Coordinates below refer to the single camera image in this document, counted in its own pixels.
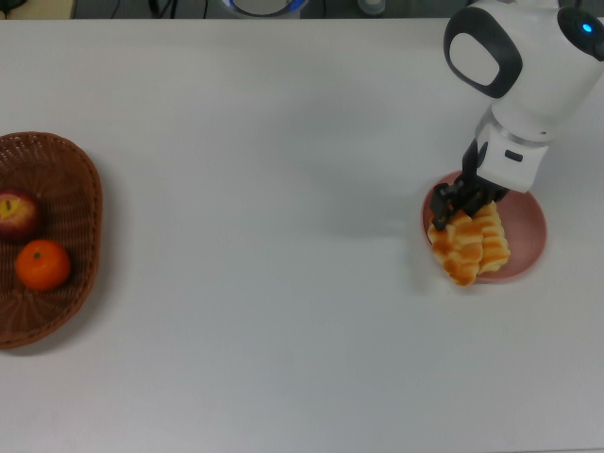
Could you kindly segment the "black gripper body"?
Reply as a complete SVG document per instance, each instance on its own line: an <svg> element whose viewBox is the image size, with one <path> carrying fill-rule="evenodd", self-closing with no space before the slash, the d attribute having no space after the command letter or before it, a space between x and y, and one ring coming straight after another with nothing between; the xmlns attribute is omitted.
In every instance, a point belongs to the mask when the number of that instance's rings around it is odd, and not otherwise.
<svg viewBox="0 0 604 453"><path fill-rule="evenodd" d="M501 188L478 176L478 167L484 160L485 146L486 144L478 147L477 140L473 140L463 155L460 181L465 184L464 199L470 199L473 194L482 188Z"/></svg>

